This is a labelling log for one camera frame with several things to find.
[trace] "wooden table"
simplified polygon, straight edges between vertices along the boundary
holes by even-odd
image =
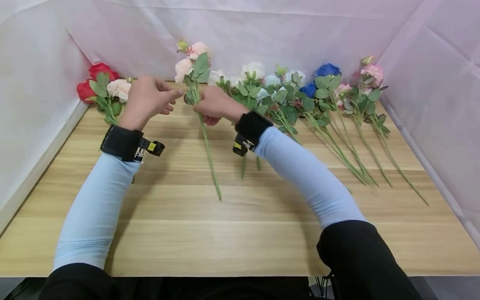
[[[362,160],[380,184],[363,186],[308,130],[298,140],[352,190],[357,204],[410,276],[480,274],[480,252],[388,119],[398,163],[430,202],[395,171],[369,126],[364,126],[394,187],[389,187],[346,120]],[[100,155],[108,128],[89,108],[0,238],[0,276],[48,276],[58,236],[72,202]],[[295,189],[263,161],[232,153],[226,120],[208,128],[223,201],[217,199],[198,117],[179,101],[156,116],[145,136],[166,145],[147,155],[129,189],[106,270],[113,276],[306,276],[328,272],[315,245],[320,226]]]

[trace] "white backdrop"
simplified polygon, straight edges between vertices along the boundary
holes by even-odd
[[[82,52],[126,76],[173,79],[183,38],[208,44],[228,75],[253,60],[306,74],[332,62],[347,75],[359,58],[380,58],[384,104],[480,246],[479,15],[478,0],[3,0],[0,229],[11,217],[2,205],[21,203],[25,178],[84,109]]]

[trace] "person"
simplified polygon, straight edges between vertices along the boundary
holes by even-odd
[[[132,84],[119,127],[142,131],[152,116],[172,112],[182,94],[141,76]],[[207,125],[225,118],[237,131],[248,131],[257,142],[255,154],[301,192],[323,228],[317,249],[335,278],[338,299],[420,299],[347,188],[308,150],[271,125],[254,127],[249,121],[254,112],[218,87],[205,87],[193,110]],[[39,299],[125,299],[103,268],[123,197],[140,165],[101,154],[65,219],[53,271]],[[136,299],[311,299],[303,278],[165,278],[159,285],[155,293]]]

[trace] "yellow label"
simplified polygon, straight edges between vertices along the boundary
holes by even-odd
[[[150,143],[150,145],[148,145],[148,151],[153,151],[155,149],[155,144],[154,143]]]

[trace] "person's left hand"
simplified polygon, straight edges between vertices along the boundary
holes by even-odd
[[[157,114],[168,115],[173,111],[181,90],[172,90],[167,83],[152,76],[141,75],[132,83],[127,106],[120,117],[119,126],[142,131],[148,120]]]

